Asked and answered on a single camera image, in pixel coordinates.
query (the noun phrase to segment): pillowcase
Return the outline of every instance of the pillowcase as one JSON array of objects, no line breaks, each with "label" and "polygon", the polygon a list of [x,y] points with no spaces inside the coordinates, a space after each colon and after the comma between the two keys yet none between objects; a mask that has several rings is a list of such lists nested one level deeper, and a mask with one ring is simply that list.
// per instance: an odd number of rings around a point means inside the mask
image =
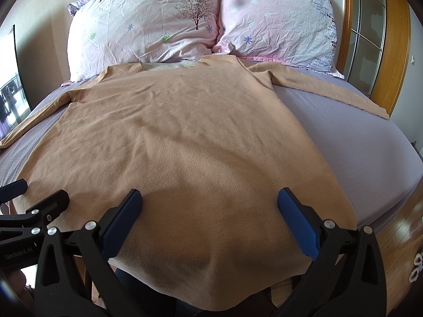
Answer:
[{"label": "pillowcase", "polygon": [[330,0],[221,0],[213,52],[316,71],[334,66],[336,25]]},{"label": "pillowcase", "polygon": [[107,66],[176,62],[211,54],[219,0],[81,0],[68,5],[71,81]]}]

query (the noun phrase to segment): dark pants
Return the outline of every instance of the dark pants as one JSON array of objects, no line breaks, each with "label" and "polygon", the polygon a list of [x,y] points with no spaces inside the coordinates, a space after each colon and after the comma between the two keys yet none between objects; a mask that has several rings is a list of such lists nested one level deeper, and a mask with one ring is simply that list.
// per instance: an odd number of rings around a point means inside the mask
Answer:
[{"label": "dark pants", "polygon": [[193,317],[202,310],[179,299],[158,293],[120,269],[116,276],[128,294],[149,317]]}]

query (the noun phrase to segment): gray bed sheet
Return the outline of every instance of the gray bed sheet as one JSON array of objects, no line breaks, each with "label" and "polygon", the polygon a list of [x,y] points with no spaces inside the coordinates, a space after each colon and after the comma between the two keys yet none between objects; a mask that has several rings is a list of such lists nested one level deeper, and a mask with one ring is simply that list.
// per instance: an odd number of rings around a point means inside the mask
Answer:
[{"label": "gray bed sheet", "polygon": [[[177,66],[161,64],[160,69]],[[361,94],[342,79],[300,68],[295,70]],[[32,113],[84,82],[58,88]],[[404,134],[392,121],[342,102],[282,86],[274,89],[334,171],[354,207],[358,226],[371,224],[376,232],[382,230],[423,176],[423,163]],[[0,184],[14,181],[34,147],[66,108],[67,105],[61,107],[0,153]]]}]

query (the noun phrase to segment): metal screw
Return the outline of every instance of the metal screw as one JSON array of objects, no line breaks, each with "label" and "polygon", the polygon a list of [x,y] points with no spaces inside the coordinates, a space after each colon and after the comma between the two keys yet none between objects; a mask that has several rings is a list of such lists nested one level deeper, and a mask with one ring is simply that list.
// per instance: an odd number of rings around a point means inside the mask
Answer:
[{"label": "metal screw", "polygon": [[87,223],[85,224],[85,228],[86,228],[87,230],[93,230],[93,229],[95,229],[95,228],[96,228],[96,226],[97,226],[97,223],[96,223],[96,222],[94,222],[94,221],[89,221],[89,222],[87,222]]},{"label": "metal screw", "polygon": [[363,228],[363,231],[364,231],[366,234],[371,235],[371,234],[372,234],[372,232],[373,232],[373,229],[372,229],[370,226],[366,225],[366,226]]},{"label": "metal screw", "polygon": [[324,221],[323,225],[328,229],[333,229],[335,227],[335,222],[330,219],[327,219]]},{"label": "metal screw", "polygon": [[56,232],[57,232],[57,228],[55,228],[54,226],[47,230],[47,233],[50,236],[53,236]]}]

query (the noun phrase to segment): person's hand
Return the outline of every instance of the person's hand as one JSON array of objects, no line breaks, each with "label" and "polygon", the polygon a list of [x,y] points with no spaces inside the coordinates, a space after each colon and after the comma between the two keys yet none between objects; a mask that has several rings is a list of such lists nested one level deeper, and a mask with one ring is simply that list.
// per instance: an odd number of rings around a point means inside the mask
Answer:
[{"label": "person's hand", "polygon": [[7,281],[9,282],[12,290],[16,293],[25,307],[32,311],[34,305],[34,300],[32,299],[31,294],[25,288],[26,277],[22,271],[12,272],[7,275]]}]

